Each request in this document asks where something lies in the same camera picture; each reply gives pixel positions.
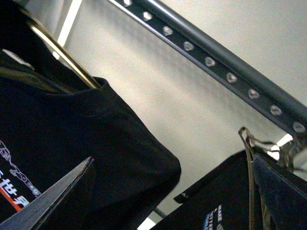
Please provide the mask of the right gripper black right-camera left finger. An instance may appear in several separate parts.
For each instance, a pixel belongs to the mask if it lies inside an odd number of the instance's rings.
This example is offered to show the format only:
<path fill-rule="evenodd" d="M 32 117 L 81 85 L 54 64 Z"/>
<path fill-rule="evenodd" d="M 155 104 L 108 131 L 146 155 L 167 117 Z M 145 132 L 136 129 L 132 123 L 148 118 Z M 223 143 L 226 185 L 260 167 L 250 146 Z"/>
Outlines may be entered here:
<path fill-rule="evenodd" d="M 28 206 L 0 224 L 2 230 L 79 230 L 95 181 L 88 157 Z"/>

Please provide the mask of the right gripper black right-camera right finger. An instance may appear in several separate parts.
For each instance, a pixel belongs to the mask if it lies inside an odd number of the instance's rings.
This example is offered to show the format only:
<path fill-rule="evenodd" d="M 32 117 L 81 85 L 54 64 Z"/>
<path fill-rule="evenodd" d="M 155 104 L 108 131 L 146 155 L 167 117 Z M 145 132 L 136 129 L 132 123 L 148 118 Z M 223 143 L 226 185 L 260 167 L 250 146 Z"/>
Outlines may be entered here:
<path fill-rule="evenodd" d="M 307 182 L 256 154 L 252 169 L 261 197 L 278 230 L 307 228 Z"/>

